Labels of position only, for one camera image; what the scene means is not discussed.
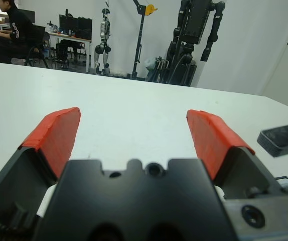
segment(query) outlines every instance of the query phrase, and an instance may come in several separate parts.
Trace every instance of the desk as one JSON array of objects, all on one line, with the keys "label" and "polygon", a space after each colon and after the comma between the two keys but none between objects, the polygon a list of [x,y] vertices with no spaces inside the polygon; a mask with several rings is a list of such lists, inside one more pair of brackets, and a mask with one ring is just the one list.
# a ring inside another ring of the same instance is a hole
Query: desk
[{"label": "desk", "polygon": [[9,28],[10,28],[10,24],[0,24],[1,30],[5,30],[5,29],[9,29]]},{"label": "desk", "polygon": [[51,38],[56,38],[57,39],[57,43],[59,43],[60,40],[63,40],[63,39],[84,43],[85,44],[85,52],[86,52],[86,72],[87,73],[89,72],[89,65],[90,65],[89,56],[92,53],[92,42],[91,42],[91,40],[70,37],[70,36],[65,35],[65,34],[56,34],[56,33],[51,33],[51,32],[48,32],[48,33],[51,36]]},{"label": "desk", "polygon": [[274,159],[256,142],[261,130],[288,124],[288,106],[267,97],[18,65],[0,69],[0,170],[45,115],[77,106],[82,116],[71,159],[98,158],[104,169],[123,170],[132,158],[164,168],[171,158],[196,158],[186,121],[187,110],[196,109],[221,116],[274,176],[288,176],[288,155]]}]

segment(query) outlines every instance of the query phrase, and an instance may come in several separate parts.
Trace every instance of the computer monitor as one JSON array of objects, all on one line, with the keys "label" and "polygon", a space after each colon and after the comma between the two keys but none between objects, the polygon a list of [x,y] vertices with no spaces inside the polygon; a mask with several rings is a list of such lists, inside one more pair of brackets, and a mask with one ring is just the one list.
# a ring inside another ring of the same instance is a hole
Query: computer monitor
[{"label": "computer monitor", "polygon": [[78,30],[78,19],[73,17],[66,17],[66,30],[76,32]]},{"label": "computer monitor", "polygon": [[79,17],[78,18],[78,29],[84,30],[84,29],[92,29],[93,20],[92,19],[86,19]]},{"label": "computer monitor", "polygon": [[24,9],[20,9],[21,12],[23,12],[27,18],[29,18],[30,21],[32,21],[32,23],[35,23],[35,12],[34,11],[29,11],[29,10],[24,10]]},{"label": "computer monitor", "polygon": [[59,15],[59,29],[60,31],[64,31],[66,33],[66,16]]}]

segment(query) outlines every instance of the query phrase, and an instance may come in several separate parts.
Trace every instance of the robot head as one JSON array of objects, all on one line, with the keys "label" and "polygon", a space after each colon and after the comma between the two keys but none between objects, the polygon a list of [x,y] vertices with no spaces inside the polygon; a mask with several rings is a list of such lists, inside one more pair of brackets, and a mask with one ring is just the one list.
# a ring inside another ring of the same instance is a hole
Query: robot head
[{"label": "robot head", "polygon": [[103,18],[105,18],[105,17],[107,17],[107,14],[110,14],[110,11],[109,11],[109,9],[103,9],[102,13],[103,13]]}]

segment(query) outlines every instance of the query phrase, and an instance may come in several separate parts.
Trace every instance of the person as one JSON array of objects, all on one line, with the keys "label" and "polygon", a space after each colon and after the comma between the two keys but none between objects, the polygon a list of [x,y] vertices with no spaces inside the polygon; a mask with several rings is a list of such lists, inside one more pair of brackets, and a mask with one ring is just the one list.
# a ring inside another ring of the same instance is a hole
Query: person
[{"label": "person", "polygon": [[[66,14],[67,17],[73,17],[73,15],[71,14]],[[60,41],[60,43],[65,46],[65,48],[71,47],[73,48],[74,51],[74,62],[77,63],[77,49],[80,47],[80,43],[79,42],[75,42],[75,41],[71,41],[71,40],[67,40],[67,39],[63,39],[62,41]]]},{"label": "person", "polygon": [[36,39],[32,22],[15,5],[15,0],[0,0],[0,9],[7,12],[11,30],[0,30],[0,63],[11,64],[18,54],[28,54]]}]

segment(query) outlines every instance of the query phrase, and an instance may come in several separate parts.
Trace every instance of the cable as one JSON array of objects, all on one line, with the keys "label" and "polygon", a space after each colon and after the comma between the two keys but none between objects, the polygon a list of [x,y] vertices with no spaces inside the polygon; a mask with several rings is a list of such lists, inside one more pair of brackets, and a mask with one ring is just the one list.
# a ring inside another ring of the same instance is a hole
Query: cable
[{"label": "cable", "polygon": [[172,75],[171,75],[171,77],[170,77],[170,79],[169,79],[169,83],[170,83],[171,80],[173,79],[173,76],[174,76],[174,74],[175,74],[175,71],[176,71],[176,69],[178,68],[180,62],[182,61],[182,59],[183,59],[184,57],[185,57],[185,54],[180,58],[180,60],[179,60],[178,63],[176,64],[176,66],[175,66],[175,68],[174,68],[174,70],[173,70],[173,73],[172,73]]}]

